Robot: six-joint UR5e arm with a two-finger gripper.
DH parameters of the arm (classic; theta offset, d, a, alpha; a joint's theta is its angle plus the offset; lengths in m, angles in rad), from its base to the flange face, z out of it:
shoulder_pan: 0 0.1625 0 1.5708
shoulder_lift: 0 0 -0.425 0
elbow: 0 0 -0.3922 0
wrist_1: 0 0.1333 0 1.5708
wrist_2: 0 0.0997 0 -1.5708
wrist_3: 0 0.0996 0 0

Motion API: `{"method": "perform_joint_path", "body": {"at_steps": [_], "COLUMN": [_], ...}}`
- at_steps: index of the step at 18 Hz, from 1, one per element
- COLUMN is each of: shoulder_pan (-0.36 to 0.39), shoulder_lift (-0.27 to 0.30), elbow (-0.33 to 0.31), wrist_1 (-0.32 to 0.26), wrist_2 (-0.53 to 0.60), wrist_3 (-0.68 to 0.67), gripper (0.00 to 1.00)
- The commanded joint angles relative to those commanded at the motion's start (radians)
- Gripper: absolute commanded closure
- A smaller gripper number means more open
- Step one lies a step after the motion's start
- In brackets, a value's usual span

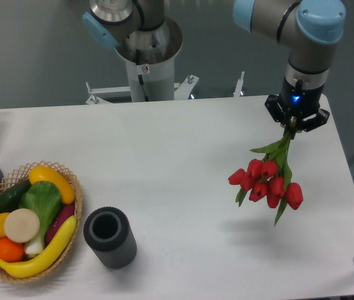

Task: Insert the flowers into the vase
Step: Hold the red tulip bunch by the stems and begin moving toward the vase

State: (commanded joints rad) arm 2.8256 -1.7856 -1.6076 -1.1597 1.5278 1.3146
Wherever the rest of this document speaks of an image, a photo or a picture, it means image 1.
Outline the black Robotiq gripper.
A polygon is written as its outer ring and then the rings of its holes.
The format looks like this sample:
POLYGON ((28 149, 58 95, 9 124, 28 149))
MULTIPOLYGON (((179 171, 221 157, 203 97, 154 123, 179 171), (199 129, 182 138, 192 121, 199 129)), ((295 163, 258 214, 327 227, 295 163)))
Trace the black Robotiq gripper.
POLYGON ((305 89, 305 82, 299 79, 291 85, 286 79, 280 95, 269 95, 265 107, 276 123, 285 128, 291 118, 296 118, 296 132, 309 132, 325 125, 330 112, 320 109, 320 97, 324 84, 315 89, 305 89))

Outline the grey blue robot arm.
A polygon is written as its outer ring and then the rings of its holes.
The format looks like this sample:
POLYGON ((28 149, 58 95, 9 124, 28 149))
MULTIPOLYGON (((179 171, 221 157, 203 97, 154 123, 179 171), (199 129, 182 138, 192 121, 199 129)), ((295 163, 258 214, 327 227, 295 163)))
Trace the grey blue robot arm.
MULTIPOLYGON (((343 36, 346 9, 340 1, 235 1, 233 20, 290 50, 281 92, 265 106, 286 132, 324 125, 319 104, 343 36)), ((83 25, 103 48, 125 61, 134 102, 174 100, 174 60, 180 27, 164 14, 163 1, 91 1, 83 25)))

